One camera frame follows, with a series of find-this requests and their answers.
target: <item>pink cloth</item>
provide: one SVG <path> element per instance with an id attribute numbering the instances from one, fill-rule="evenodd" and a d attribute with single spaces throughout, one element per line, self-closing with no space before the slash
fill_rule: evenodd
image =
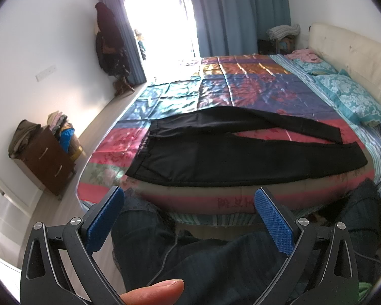
<path id="1" fill-rule="evenodd" d="M 310 49 L 295 50 L 292 54 L 287 55 L 290 60 L 299 58 L 302 62 L 320 63 L 322 60 Z"/>
<path id="2" fill-rule="evenodd" d="M 61 118 L 61 116 L 62 116 L 62 112 L 59 112 L 59 113 L 55 116 L 54 120 L 53 120 L 52 123 L 50 124 L 50 130 L 52 130 L 52 129 L 55 127 L 56 123 L 58 123 L 58 120 Z"/>

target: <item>wall socket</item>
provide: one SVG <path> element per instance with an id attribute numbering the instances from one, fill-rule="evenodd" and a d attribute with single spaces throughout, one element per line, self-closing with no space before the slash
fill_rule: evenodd
<path id="1" fill-rule="evenodd" d="M 35 78 L 37 79 L 38 82 L 44 80 L 47 76 L 53 74 L 56 72 L 57 68 L 56 65 L 51 65 L 49 68 L 45 69 L 44 71 L 38 73 Z"/>

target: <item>pillow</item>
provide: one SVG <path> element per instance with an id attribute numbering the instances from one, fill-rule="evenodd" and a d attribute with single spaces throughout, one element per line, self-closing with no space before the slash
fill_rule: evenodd
<path id="1" fill-rule="evenodd" d="M 310 75 L 337 74 L 337 70 L 325 61 L 320 63 L 310 63 L 302 62 L 299 58 L 296 58 L 293 62 L 298 64 L 307 74 Z"/>
<path id="2" fill-rule="evenodd" d="M 352 123 L 368 126 L 381 124 L 381 104 L 350 77 L 333 74 L 313 78 Z"/>
<path id="3" fill-rule="evenodd" d="M 341 70 L 339 71 L 338 74 L 340 74 L 340 75 L 345 75 L 346 77 L 349 77 L 350 79 L 352 78 L 352 77 L 350 77 L 350 75 L 348 74 L 348 72 L 347 72 L 346 70 L 344 70 L 344 69 L 341 69 Z"/>

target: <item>drawer handle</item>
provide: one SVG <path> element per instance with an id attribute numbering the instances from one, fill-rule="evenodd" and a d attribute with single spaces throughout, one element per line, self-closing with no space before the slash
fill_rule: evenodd
<path id="1" fill-rule="evenodd" d="M 41 158 L 43 158 L 44 157 L 44 155 L 47 153 L 47 151 L 48 151 L 48 147 L 47 148 L 45 148 L 45 151 L 44 151 L 44 153 L 38 158 L 38 160 L 40 161 L 41 160 Z"/>
<path id="2" fill-rule="evenodd" d="M 59 167 L 58 172 L 55 174 L 55 178 L 58 176 L 59 173 L 61 173 L 61 170 L 62 170 L 62 165 Z"/>

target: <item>blue curtain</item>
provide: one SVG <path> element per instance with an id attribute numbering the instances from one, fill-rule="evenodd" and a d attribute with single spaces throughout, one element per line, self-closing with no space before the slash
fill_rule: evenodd
<path id="1" fill-rule="evenodd" d="M 267 30 L 290 25 L 288 0 L 192 0 L 201 57 L 258 52 Z"/>
<path id="2" fill-rule="evenodd" d="M 131 75 L 128 76 L 129 83 L 139 85 L 147 81 L 142 67 L 140 53 L 133 29 L 128 21 L 127 12 L 124 8 L 124 0 L 99 0 L 103 2 L 115 15 L 117 26 L 125 43 L 128 53 L 128 61 L 131 67 Z"/>

